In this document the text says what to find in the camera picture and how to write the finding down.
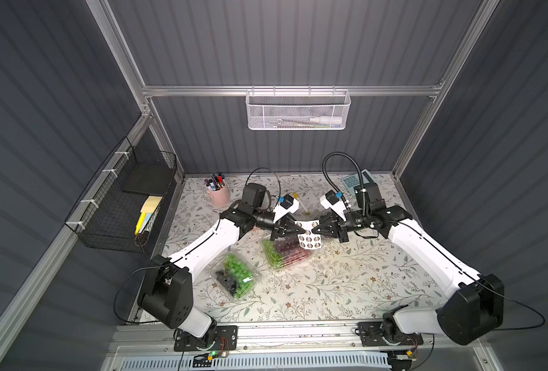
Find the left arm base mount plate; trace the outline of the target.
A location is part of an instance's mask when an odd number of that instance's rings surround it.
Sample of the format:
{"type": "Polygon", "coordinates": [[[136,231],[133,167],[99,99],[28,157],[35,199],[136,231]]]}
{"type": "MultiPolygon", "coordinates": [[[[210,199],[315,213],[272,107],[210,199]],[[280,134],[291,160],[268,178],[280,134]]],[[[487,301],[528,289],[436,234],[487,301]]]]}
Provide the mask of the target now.
{"type": "Polygon", "coordinates": [[[212,326],[201,338],[177,329],[174,333],[174,340],[175,352],[236,350],[238,326],[212,326]]]}

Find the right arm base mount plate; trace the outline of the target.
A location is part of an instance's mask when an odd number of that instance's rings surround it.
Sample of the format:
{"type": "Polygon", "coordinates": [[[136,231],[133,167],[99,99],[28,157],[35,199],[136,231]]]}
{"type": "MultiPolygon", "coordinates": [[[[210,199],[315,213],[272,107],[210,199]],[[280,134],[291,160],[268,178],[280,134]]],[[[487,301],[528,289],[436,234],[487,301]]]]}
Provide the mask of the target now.
{"type": "Polygon", "coordinates": [[[362,346],[409,346],[417,349],[424,344],[418,333],[405,334],[396,325],[388,321],[357,323],[354,333],[359,337],[362,346]]]}

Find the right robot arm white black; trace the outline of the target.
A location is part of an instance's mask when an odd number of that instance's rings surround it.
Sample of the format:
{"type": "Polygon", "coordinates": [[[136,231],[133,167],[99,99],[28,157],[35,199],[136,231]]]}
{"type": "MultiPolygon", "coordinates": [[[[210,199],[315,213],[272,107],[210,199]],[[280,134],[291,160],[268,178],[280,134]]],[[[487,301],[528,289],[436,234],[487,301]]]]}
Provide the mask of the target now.
{"type": "Polygon", "coordinates": [[[425,270],[445,295],[440,306],[421,308],[403,305],[386,312],[380,326],[383,340],[397,346],[410,335],[446,335],[461,346],[499,328],[504,322],[504,284],[495,275],[482,275],[452,255],[430,237],[399,205],[388,207],[373,183],[358,190],[363,196],[357,210],[350,211],[340,191],[320,198],[328,212],[314,233],[348,240],[350,232],[366,227],[400,247],[425,270]]]}

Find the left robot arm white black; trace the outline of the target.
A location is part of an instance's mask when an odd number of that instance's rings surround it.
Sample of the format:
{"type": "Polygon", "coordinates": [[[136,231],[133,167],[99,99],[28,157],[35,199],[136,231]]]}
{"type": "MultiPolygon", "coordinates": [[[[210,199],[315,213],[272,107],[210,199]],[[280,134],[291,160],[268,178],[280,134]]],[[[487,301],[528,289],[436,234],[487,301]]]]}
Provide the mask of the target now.
{"type": "Polygon", "coordinates": [[[193,284],[198,274],[256,227],[269,231],[274,240],[305,232],[293,218],[300,207],[298,200],[287,194],[269,211],[261,207],[265,195],[263,185],[245,185],[241,199],[221,212],[207,232],[168,257],[153,257],[144,270],[138,306],[169,329],[210,343],[217,322],[194,305],[193,284]]]}

